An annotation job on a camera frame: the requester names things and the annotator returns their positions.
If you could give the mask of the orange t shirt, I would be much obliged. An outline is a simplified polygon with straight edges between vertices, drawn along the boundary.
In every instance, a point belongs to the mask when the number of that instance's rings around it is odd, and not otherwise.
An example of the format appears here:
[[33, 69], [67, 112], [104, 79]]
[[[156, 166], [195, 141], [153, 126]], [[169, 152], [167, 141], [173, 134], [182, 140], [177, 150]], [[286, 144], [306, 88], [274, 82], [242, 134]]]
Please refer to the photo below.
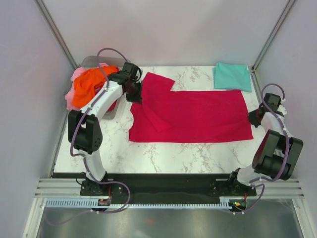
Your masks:
[[77, 108], [86, 106], [106, 82], [106, 78], [99, 68], [80, 67], [74, 71], [72, 78], [74, 88], [72, 105]]

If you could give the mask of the light pink t shirt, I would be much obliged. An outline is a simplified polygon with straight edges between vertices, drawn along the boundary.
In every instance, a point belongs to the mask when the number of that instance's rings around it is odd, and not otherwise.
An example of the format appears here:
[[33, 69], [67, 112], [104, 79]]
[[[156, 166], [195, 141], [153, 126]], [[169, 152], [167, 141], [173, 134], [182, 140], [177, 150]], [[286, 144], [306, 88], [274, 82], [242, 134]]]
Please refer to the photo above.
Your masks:
[[79, 67], [77, 68], [72, 77], [71, 77], [71, 82], [72, 82], [72, 85], [71, 85], [71, 88], [70, 90], [67, 92], [67, 94], [65, 95], [65, 100], [66, 100], [66, 109], [67, 110], [76, 110], [78, 111], [80, 108], [79, 107], [76, 107], [73, 105], [73, 98], [74, 98], [74, 95], [75, 95], [75, 89], [74, 89], [74, 80], [79, 77], [80, 75], [82, 75], [86, 70], [83, 68], [83, 67]]

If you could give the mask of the grey plastic bin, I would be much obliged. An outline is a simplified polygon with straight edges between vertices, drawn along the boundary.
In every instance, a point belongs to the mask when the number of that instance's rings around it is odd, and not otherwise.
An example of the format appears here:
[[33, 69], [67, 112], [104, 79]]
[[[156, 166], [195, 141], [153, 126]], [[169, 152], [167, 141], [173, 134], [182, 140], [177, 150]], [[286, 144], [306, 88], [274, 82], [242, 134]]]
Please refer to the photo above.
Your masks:
[[[106, 63], [108, 65], [115, 65], [118, 68], [122, 68], [125, 63], [125, 60], [119, 57], [99, 57], [99, 62]], [[97, 57], [96, 56], [85, 57], [81, 63], [81, 67], [85, 69], [98, 67]], [[115, 118], [120, 101], [121, 101], [121, 97], [116, 100], [114, 108], [104, 114], [103, 119], [112, 120]]]

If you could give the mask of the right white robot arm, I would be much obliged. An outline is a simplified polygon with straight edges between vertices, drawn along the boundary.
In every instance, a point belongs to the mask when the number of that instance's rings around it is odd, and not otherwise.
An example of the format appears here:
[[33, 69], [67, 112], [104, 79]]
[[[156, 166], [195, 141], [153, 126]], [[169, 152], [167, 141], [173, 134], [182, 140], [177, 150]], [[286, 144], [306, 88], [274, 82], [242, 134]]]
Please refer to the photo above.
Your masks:
[[264, 180], [275, 182], [291, 178], [304, 143], [286, 128], [284, 117], [270, 112], [264, 113], [261, 126], [265, 136], [257, 149], [251, 165], [232, 172], [227, 182], [228, 192], [240, 194]]

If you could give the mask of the aluminium frame post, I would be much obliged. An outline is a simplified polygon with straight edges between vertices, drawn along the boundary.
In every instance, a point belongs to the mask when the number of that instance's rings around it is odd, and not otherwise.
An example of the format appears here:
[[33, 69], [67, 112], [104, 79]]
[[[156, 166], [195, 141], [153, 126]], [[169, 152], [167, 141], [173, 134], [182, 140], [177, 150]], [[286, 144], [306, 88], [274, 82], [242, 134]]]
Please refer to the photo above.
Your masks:
[[277, 37], [280, 29], [282, 28], [283, 24], [285, 23], [288, 15], [290, 14], [292, 8], [294, 7], [295, 3], [297, 1], [296, 0], [288, 0], [282, 10], [282, 12], [280, 13], [276, 23], [274, 24], [268, 38], [266, 39], [259, 55], [257, 56], [254, 64], [251, 67], [251, 70], [253, 73], [255, 73], [257, 71], [257, 69], [259, 68], [261, 62], [263, 61], [265, 55], [267, 54], [270, 46], [272, 45], [273, 41], [275, 40], [275, 38]]
[[77, 68], [77, 63], [72, 56], [65, 40], [63, 39], [62, 34], [60, 33], [52, 15], [50, 14], [48, 7], [46, 6], [43, 0], [34, 0], [34, 3], [38, 7], [40, 13], [42, 14], [44, 20], [46, 21], [47, 25], [49, 26], [52, 34], [54, 35], [57, 43], [59, 44], [60, 48], [62, 49], [66, 59], [70, 63], [71, 67], [75, 70]]

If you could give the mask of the crimson red t shirt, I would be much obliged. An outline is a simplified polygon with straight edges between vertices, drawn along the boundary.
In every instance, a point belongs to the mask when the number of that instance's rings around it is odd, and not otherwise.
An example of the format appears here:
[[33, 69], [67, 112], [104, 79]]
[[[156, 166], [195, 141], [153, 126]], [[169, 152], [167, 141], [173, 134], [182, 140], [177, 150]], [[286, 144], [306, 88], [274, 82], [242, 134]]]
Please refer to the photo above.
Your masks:
[[146, 74], [142, 102], [131, 106], [129, 141], [224, 143], [253, 139], [241, 91], [173, 91], [174, 83], [170, 78]]

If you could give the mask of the magenta t shirt in bin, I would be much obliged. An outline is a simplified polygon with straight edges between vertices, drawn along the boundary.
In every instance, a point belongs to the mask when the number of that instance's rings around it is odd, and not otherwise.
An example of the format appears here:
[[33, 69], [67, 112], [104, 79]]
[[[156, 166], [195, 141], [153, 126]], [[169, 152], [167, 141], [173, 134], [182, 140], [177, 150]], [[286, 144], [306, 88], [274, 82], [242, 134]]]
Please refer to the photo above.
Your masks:
[[107, 113], [111, 113], [112, 111], [114, 111], [114, 109], [116, 108], [116, 105], [118, 103], [118, 100], [116, 100], [115, 102], [112, 103], [112, 105], [109, 107], [109, 109], [107, 110]]

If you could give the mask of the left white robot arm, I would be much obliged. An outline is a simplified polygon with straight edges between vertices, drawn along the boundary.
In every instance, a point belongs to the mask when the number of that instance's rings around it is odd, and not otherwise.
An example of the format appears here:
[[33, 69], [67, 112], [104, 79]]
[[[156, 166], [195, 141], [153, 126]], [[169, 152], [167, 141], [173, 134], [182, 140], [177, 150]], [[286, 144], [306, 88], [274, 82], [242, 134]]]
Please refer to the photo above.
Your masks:
[[142, 83], [138, 81], [141, 75], [140, 69], [132, 72], [121, 70], [109, 75], [105, 86], [86, 106], [79, 111], [71, 110], [68, 115], [70, 155], [81, 156], [86, 169], [86, 178], [81, 184], [82, 196], [106, 195], [111, 188], [100, 156], [103, 141], [100, 121], [124, 94], [132, 102], [141, 101]]

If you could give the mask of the folded teal t shirt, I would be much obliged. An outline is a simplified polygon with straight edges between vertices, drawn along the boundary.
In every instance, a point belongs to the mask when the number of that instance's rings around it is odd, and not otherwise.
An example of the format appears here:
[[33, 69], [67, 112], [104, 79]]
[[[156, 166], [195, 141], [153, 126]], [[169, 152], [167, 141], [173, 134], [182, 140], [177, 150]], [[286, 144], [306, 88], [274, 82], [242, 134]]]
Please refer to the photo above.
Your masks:
[[252, 91], [247, 65], [217, 62], [212, 74], [214, 89]]

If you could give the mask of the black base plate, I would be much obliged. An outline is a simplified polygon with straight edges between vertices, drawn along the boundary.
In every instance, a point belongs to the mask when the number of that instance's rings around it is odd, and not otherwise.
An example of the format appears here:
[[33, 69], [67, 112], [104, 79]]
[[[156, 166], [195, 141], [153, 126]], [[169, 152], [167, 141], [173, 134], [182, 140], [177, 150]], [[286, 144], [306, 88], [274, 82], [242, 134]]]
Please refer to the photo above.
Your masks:
[[84, 173], [54, 173], [54, 179], [83, 179], [80, 195], [110, 196], [113, 205], [217, 204], [221, 197], [256, 197], [255, 189], [231, 174], [106, 174], [104, 184]]

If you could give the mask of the left aluminium frame post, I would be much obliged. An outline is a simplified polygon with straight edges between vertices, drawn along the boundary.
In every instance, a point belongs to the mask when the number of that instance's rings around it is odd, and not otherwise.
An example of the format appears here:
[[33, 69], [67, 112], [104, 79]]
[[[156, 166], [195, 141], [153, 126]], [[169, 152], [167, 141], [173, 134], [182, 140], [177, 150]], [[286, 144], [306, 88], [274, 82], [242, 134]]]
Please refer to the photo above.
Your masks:
[[57, 43], [59, 44], [60, 48], [62, 49], [66, 59], [70, 63], [71, 67], [75, 70], [77, 68], [77, 63], [72, 56], [65, 40], [63, 39], [62, 34], [60, 33], [52, 15], [50, 14], [48, 7], [46, 6], [43, 0], [34, 0], [34, 3], [38, 7], [40, 13], [42, 14], [44, 20], [46, 21], [47, 25], [49, 26], [52, 34], [54, 35]]

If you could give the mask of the right aluminium frame post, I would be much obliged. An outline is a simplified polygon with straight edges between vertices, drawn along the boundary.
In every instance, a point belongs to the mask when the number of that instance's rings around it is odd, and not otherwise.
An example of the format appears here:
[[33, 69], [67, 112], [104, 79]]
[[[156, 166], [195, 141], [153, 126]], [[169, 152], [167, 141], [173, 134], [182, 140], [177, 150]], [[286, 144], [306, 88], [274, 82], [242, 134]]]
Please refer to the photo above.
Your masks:
[[254, 64], [251, 67], [251, 70], [253, 73], [255, 73], [257, 71], [257, 69], [259, 68], [261, 62], [263, 61], [265, 55], [267, 54], [270, 46], [272, 45], [273, 41], [275, 40], [275, 38], [277, 37], [280, 29], [282, 28], [283, 24], [285, 23], [288, 15], [290, 14], [292, 8], [294, 7], [295, 3], [297, 1], [296, 0], [288, 0], [282, 10], [282, 12], [280, 13], [276, 23], [274, 24], [268, 38], [266, 39], [259, 55], [257, 56]]

